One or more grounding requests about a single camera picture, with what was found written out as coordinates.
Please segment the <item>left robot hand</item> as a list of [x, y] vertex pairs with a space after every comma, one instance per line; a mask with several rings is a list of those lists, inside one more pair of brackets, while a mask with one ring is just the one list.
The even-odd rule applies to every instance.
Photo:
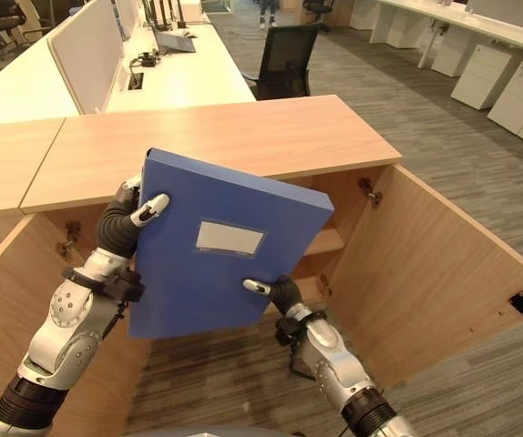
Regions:
[[140, 175], [125, 180], [108, 202], [97, 224], [97, 246], [122, 258], [131, 259], [140, 231], [169, 205], [169, 195], [161, 193], [144, 203], [139, 201]]

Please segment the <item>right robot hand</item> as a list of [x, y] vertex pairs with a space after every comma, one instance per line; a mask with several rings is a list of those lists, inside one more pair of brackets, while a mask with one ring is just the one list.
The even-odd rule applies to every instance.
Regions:
[[246, 290], [265, 296], [283, 316], [286, 316], [291, 308], [303, 302], [297, 284], [288, 276], [281, 275], [272, 284], [262, 283], [256, 279], [245, 279], [242, 286]]

